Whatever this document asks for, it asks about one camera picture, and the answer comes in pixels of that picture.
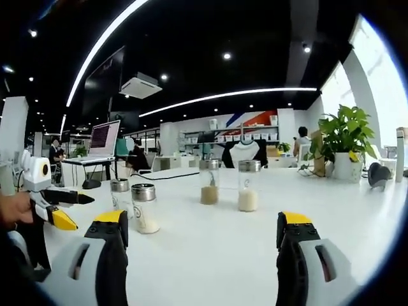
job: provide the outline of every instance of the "air conditioner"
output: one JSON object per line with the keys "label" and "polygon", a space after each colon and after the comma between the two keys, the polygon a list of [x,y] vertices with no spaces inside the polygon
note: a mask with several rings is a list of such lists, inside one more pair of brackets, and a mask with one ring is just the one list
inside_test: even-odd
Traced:
{"label": "air conditioner", "polygon": [[144,99],[161,90],[162,88],[157,86],[157,80],[143,73],[138,73],[137,76],[134,76],[122,86],[120,93]]}

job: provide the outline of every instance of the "metal lid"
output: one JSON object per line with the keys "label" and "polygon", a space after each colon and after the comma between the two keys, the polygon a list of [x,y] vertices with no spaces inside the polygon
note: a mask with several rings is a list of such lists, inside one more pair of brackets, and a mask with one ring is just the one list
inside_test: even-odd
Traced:
{"label": "metal lid", "polygon": [[126,178],[118,178],[110,181],[110,190],[115,193],[129,191],[129,181]]}
{"label": "metal lid", "polygon": [[239,172],[259,172],[261,171],[261,161],[239,161]]}
{"label": "metal lid", "polygon": [[219,168],[218,159],[209,159],[206,161],[200,161],[200,170],[217,170]]}
{"label": "metal lid", "polygon": [[156,188],[153,184],[135,184],[131,187],[132,200],[138,202],[153,201],[156,198]]}

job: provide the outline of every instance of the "laptop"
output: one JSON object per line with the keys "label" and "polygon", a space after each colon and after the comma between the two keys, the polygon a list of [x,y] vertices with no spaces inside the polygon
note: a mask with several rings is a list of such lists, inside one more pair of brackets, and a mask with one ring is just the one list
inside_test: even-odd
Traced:
{"label": "laptop", "polygon": [[88,156],[69,158],[65,161],[81,164],[98,161],[114,161],[117,133],[119,132],[120,120],[99,124],[92,128],[89,142]]}

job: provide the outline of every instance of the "white flower pot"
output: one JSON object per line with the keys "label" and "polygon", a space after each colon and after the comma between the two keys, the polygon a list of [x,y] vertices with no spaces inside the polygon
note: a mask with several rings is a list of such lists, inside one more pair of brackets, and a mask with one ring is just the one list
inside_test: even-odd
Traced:
{"label": "white flower pot", "polygon": [[334,178],[338,180],[351,180],[352,162],[349,153],[336,153],[334,160]]}
{"label": "white flower pot", "polygon": [[361,173],[363,171],[363,163],[351,163],[351,179],[352,183],[358,184],[361,180]]}

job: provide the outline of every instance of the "brown powder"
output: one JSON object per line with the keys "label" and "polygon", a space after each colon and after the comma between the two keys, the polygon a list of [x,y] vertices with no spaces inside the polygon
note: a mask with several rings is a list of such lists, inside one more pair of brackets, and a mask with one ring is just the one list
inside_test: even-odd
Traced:
{"label": "brown powder", "polygon": [[213,205],[218,202],[218,187],[206,186],[201,188],[200,203],[204,205]]}

